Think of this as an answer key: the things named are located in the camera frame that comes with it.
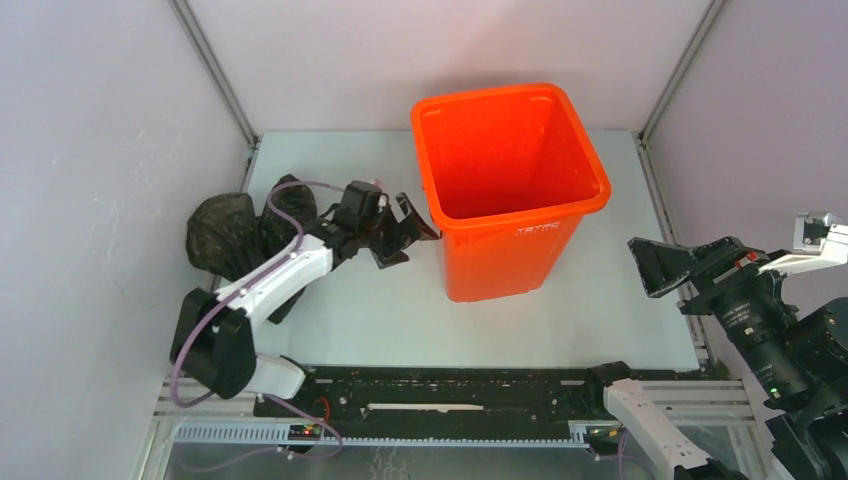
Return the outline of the orange plastic trash bin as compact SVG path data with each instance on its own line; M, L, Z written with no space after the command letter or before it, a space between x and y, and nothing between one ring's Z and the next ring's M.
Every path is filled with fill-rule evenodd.
M541 287L581 221L610 200L588 132L554 84L429 97L410 123L452 301Z

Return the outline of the black plastic trash bag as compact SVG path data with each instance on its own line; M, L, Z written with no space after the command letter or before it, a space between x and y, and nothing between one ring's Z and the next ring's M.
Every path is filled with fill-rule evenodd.
M247 193L223 193L204 200L187 221L185 250L200 270L236 281L282 251L295 227L264 206L254 209Z

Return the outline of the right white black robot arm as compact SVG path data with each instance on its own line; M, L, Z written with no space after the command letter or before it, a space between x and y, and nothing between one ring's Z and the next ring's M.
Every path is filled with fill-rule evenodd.
M847 301L839 297L805 317L781 296L783 275L769 266L788 252L767 253L724 237L684 247L629 241L646 294L662 297L683 284L695 295L686 316L711 316L767 394L767 427L776 471L794 479L847 475ZM581 392L585 411L613 416L666 479L736 479L739 472L691 446L652 405L623 362L591 368Z

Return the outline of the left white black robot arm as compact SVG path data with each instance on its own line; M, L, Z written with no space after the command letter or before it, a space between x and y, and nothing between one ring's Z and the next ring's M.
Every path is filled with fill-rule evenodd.
M316 390L306 382L306 370L285 356L259 352L259 327L361 250L386 269L408 261L412 244L439 237L404 193L344 194L251 272L216 291L196 288L184 297L170 351L173 376L184 374L222 399L240 393L276 396L290 415L308 414Z

